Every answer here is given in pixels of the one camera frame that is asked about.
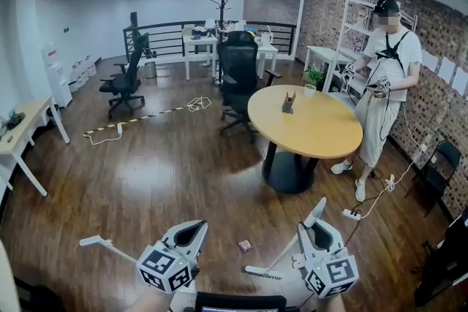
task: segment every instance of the black railing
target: black railing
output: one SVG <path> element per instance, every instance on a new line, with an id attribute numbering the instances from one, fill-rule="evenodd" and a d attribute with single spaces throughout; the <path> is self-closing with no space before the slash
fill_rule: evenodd
<path id="1" fill-rule="evenodd" d="M 262 21 L 247 21 L 248 27 L 255 27 L 259 34 L 269 32 L 270 27 L 273 33 L 274 47 L 278 48 L 280 53 L 291 54 L 293 51 L 293 41 L 295 34 L 295 25 L 288 23 L 267 23 Z M 182 29 L 186 25 L 204 26 L 204 20 L 181 21 L 175 23 L 157 23 L 155 25 L 145 25 L 128 27 L 124 29 L 124 43 L 127 61 L 130 61 L 130 54 L 133 51 L 133 39 L 138 34 L 148 33 L 149 46 L 145 48 L 147 57 L 160 57 L 167 55 L 185 55 L 184 39 L 182 38 Z"/>

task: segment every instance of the potted plant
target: potted plant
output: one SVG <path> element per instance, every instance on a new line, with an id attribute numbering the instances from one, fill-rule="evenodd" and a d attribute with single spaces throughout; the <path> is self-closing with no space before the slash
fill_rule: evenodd
<path id="1" fill-rule="evenodd" d="M 303 79 L 307 82 L 304 88 L 304 95 L 312 98 L 317 90 L 317 86 L 323 80 L 323 73 L 318 68 L 309 68 L 304 72 Z"/>

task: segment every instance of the brick wall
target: brick wall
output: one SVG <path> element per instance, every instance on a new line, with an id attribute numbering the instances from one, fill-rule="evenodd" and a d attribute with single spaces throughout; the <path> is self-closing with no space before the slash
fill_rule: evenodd
<path id="1" fill-rule="evenodd" d="M 439 58 L 444 56 L 457 66 L 468 69 L 468 17 L 444 4 L 432 0 L 397 0 L 409 15 L 419 17 L 416 34 L 421 44 L 430 54 Z M 253 6 L 245 0 L 249 17 Z M 336 48 L 345 0 L 305 0 L 301 34 L 297 57 L 304 61 L 306 46 L 318 45 Z M 275 0 L 270 7 L 263 0 L 261 7 L 255 7 L 256 16 L 268 17 L 271 21 L 280 20 L 284 8 L 298 7 L 294 0 Z M 352 20 L 361 11 L 353 7 Z M 453 216 L 457 216 L 468 205 L 468 101 L 466 94 L 460 96 L 450 85 L 437 75 L 421 67 L 420 84 L 409 90 L 406 104 L 407 118 L 411 132 L 417 142 L 428 145 L 427 153 L 417 161 L 422 167 L 440 140 L 450 140 L 462 152 L 461 163 L 445 192 L 443 201 Z M 392 137 L 413 157 L 418 152 L 417 145 L 411 140 L 404 120 L 403 109 L 393 126 Z"/>

